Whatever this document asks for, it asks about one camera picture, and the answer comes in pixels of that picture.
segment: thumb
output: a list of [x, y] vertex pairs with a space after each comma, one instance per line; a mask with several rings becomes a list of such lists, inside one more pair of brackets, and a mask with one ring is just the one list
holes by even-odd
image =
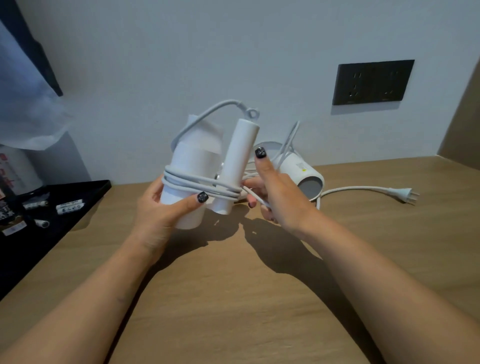
[[267, 188], [270, 184], [278, 181], [278, 172], [267, 157], [267, 152], [262, 146], [255, 149], [255, 167]]
[[183, 200], [170, 205], [172, 217], [177, 220], [189, 212], [198, 209], [206, 200], [208, 200], [208, 195], [205, 192], [188, 196]]

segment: fingernail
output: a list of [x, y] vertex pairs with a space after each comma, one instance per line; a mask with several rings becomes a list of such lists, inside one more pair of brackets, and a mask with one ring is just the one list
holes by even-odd
[[265, 148], [262, 146], [259, 146], [257, 149], [255, 149], [255, 155], [257, 158], [262, 159], [267, 156], [267, 152], [265, 152]]
[[205, 192], [200, 192], [198, 195], [197, 195], [197, 200], [198, 202], [200, 202], [201, 204], [204, 203], [206, 200], [208, 200], [208, 195], [205, 193]]

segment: wall outlet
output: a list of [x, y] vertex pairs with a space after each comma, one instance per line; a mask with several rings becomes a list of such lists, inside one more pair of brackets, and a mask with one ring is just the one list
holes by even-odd
[[338, 66], [333, 105], [401, 101], [414, 60]]

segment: right hand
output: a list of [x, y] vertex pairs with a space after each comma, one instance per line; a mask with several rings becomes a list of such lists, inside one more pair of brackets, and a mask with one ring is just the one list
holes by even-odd
[[[265, 154], [264, 150], [256, 155]], [[287, 174], [278, 173], [270, 159], [255, 156], [255, 166], [258, 177], [243, 181], [243, 184], [252, 189], [271, 206], [261, 205], [261, 212], [266, 220], [278, 221], [288, 232], [298, 237], [304, 234], [303, 226], [317, 213], [315, 206], [308, 200], [298, 186]], [[257, 200], [251, 194], [247, 195], [248, 205], [253, 208]]]

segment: hand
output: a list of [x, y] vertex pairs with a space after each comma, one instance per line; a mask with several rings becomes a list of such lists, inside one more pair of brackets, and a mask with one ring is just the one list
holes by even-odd
[[[255, 154], [255, 166], [260, 176], [247, 179], [243, 184], [270, 204], [271, 209], [265, 205], [260, 207], [266, 220], [278, 221], [285, 230], [301, 238], [303, 226], [318, 213], [317, 209], [287, 174], [275, 170], [265, 149], [260, 147]], [[249, 207], [256, 206], [257, 200], [251, 194], [247, 195], [247, 200]]]
[[138, 199], [137, 214], [132, 232], [125, 245], [151, 256], [155, 263], [167, 245], [173, 228], [184, 215], [198, 209], [207, 199], [205, 192], [194, 194], [172, 205], [160, 203], [163, 190], [162, 177], [158, 177]]

